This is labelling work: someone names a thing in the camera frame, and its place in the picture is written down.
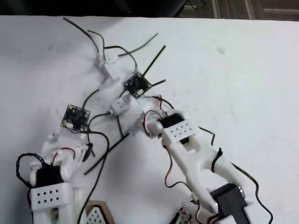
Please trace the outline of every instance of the small black circuit board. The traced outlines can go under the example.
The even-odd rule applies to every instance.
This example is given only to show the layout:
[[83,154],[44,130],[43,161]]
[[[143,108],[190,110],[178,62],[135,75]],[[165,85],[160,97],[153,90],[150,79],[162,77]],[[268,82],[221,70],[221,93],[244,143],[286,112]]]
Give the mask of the small black circuit board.
[[90,111],[83,110],[80,107],[69,104],[60,126],[67,127],[75,131],[83,131],[89,116]]
[[140,72],[133,75],[128,81],[123,84],[123,86],[136,99],[142,96],[147,90],[152,87],[152,85]]

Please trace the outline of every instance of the red wire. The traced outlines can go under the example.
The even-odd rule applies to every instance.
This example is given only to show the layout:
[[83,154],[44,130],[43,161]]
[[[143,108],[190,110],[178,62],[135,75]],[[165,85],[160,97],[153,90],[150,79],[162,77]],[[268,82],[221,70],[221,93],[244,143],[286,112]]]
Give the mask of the red wire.
[[219,216],[219,214],[216,214],[216,215],[214,215],[214,216],[210,216],[210,217],[207,219],[206,224],[213,224],[213,223],[215,223],[215,222],[211,223],[211,221],[212,221],[214,218],[217,218],[218,216]]
[[150,135],[150,133],[146,130],[146,115],[148,115],[149,112],[154,112],[154,113],[158,114],[160,116],[160,118],[162,119],[162,116],[157,111],[149,110],[145,113],[145,115],[143,117],[143,128],[148,136]]
[[68,147],[63,147],[63,148],[60,148],[61,150],[71,150],[71,151],[73,151],[73,153],[74,153],[74,159],[75,159],[75,156],[76,156],[76,152],[75,152],[75,150],[74,149],[72,149],[72,148],[68,148]]
[[[74,159],[75,159],[75,156],[76,156],[76,151],[72,148],[68,148],[68,147],[63,147],[63,148],[60,148],[61,150],[71,150],[73,153],[74,153]],[[54,164],[54,160],[56,158],[56,156],[58,155],[58,153],[55,153],[53,159],[52,159],[52,165]]]
[[162,110],[162,96],[159,95],[160,99],[158,100],[159,101],[159,107],[160,107],[160,110]]

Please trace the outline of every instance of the white plastic bracket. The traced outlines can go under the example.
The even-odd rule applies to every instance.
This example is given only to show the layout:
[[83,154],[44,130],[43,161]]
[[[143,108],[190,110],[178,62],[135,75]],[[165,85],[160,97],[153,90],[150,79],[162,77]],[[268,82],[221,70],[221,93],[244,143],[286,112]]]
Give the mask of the white plastic bracket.
[[76,221],[73,190],[69,183],[32,189],[31,208],[34,223],[65,224]]
[[197,127],[190,120],[163,129],[163,144],[170,146],[196,133]]

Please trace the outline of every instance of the white connector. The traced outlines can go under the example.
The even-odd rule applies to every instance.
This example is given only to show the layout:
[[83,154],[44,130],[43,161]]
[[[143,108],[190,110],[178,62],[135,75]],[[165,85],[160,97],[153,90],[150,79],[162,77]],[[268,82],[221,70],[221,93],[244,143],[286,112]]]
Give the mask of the white connector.
[[120,81],[121,76],[117,66],[117,58],[111,59],[107,56],[106,60],[104,60],[102,56],[98,54],[96,66],[105,77],[105,81],[100,89],[104,89]]
[[115,115],[121,115],[131,107],[132,96],[130,94],[118,98],[110,108],[110,112]]

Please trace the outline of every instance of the white surface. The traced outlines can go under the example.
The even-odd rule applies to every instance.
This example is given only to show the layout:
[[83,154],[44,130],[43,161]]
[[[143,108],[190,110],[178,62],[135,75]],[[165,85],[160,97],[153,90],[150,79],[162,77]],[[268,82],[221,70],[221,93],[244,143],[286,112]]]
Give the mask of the white surface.
[[[273,212],[274,224],[299,218],[299,23],[71,19],[103,34],[107,45],[129,50],[158,32],[148,47],[134,53],[141,72],[167,45],[147,74],[150,82],[167,79],[155,90],[214,131],[215,146],[259,181],[260,198]],[[21,153],[40,152],[67,105],[81,105],[96,89],[96,54],[90,40],[61,17],[2,16],[0,28],[0,223],[31,223],[27,189],[15,176],[15,161]],[[121,63],[126,73],[134,69],[129,57]],[[100,92],[86,108],[93,114],[105,112],[106,100]],[[119,138],[114,119],[100,118],[93,128],[106,132],[112,144]],[[100,157],[105,142],[92,138]],[[24,178],[28,161],[21,161]],[[92,199],[106,201],[117,224],[168,223],[189,196],[183,186],[164,186],[169,163],[159,140],[129,137],[109,155]],[[80,173],[74,182],[89,191],[97,171],[86,177]],[[175,165],[169,182],[182,179]]]

